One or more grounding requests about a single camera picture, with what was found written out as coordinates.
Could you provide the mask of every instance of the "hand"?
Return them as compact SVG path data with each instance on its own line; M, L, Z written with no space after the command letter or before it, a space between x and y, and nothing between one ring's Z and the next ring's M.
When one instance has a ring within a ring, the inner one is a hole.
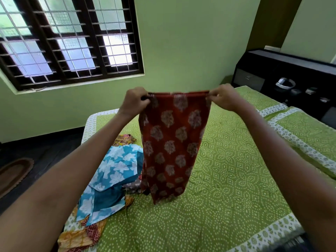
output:
M129 89L126 92L123 104L120 106L118 114L123 115L131 121L151 102L149 99L144 101L141 100L141 97L147 94L148 92L143 87Z
M211 90L208 98L219 107L234 112L249 104L230 84L223 84Z

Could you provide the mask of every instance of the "floor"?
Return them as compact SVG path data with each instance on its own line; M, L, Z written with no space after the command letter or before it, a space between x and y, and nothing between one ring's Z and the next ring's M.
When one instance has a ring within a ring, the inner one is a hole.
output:
M0 215L50 167L75 150L82 140L84 127L4 143L0 149L0 167L21 157L32 158L28 175L0 199Z

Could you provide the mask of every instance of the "pillow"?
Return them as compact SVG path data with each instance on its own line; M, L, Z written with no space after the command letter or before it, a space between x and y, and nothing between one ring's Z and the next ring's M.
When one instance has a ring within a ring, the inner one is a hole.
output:
M286 105L279 103L248 86L237 87L235 89L244 99L252 104L263 117L288 108Z
M336 178L336 130L291 107L267 118L268 123L305 160Z

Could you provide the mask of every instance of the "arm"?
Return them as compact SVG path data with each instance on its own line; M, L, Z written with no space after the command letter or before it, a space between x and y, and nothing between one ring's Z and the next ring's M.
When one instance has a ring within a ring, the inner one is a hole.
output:
M244 121L292 212L320 251L336 247L336 189L302 159L230 84L209 98Z
M62 227L122 128L149 100L144 88L128 90L118 113L54 165L0 216L2 251L50 251Z

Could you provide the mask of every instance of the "doormat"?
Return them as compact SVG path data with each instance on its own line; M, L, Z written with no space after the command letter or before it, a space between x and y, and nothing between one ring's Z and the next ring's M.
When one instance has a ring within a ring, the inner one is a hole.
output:
M0 168L0 198L9 193L30 172L34 160L20 158Z

